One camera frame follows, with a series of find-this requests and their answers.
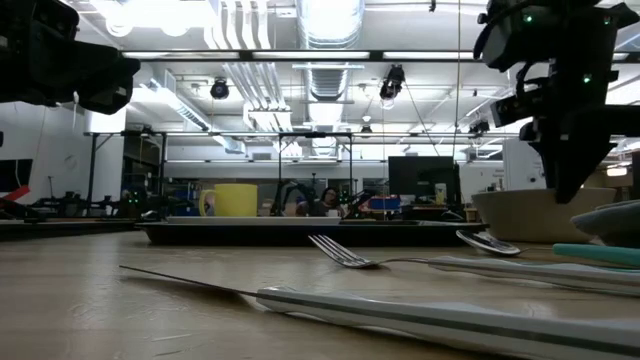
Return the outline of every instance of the computer monitor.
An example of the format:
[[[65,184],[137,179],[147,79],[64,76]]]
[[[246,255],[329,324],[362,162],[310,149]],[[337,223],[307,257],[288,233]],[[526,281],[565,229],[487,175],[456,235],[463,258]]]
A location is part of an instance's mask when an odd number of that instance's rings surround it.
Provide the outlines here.
[[[447,204],[460,204],[460,168],[450,156],[390,156],[389,191],[394,195],[436,196],[447,188]]]

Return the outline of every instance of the red object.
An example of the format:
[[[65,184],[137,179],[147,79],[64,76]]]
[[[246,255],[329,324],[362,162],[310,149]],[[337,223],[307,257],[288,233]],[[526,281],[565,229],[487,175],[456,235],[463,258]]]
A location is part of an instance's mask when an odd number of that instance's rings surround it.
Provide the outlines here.
[[[31,192],[31,189],[29,189],[29,186],[28,185],[22,185],[21,187],[18,188],[18,190],[5,195],[3,197],[3,199],[9,200],[9,201],[16,201],[16,200],[20,199],[21,197],[27,195],[29,192]]]

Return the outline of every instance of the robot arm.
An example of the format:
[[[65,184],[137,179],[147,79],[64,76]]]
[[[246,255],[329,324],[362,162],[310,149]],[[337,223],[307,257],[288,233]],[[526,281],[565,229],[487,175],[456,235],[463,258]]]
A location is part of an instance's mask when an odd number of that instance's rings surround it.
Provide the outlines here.
[[[506,71],[525,63],[516,93],[491,105],[496,127],[532,117],[520,139],[540,154],[547,187],[568,203],[611,151],[611,135],[640,133],[640,107],[606,105],[619,29],[640,21],[629,7],[596,7],[599,0],[492,0],[474,58]],[[549,62],[548,77],[525,80],[527,69]],[[525,84],[537,88],[524,91]]]
[[[114,114],[131,100],[140,62],[75,41],[80,18],[59,0],[0,1],[0,103],[75,101]]]

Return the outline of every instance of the teal utensil handle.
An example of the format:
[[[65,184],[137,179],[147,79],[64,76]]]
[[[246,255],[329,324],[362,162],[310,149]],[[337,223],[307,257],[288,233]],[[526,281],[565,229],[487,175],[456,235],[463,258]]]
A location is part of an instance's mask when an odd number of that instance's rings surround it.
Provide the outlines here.
[[[591,260],[606,261],[613,264],[640,267],[640,249],[614,246],[555,244],[556,255],[581,257]]]

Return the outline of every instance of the wooden table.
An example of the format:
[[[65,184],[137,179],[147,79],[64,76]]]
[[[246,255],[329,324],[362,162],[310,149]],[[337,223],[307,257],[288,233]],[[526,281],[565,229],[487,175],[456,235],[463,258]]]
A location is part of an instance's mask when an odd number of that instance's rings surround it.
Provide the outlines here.
[[[458,249],[359,249],[475,256]],[[525,253],[549,259],[548,251]],[[418,264],[338,267],[313,248],[150,247],[142,232],[0,243],[4,359],[495,359],[423,341],[265,312],[253,300],[138,275],[143,267],[256,290],[288,285],[392,301],[461,301],[538,318],[639,319],[637,298],[445,273]]]

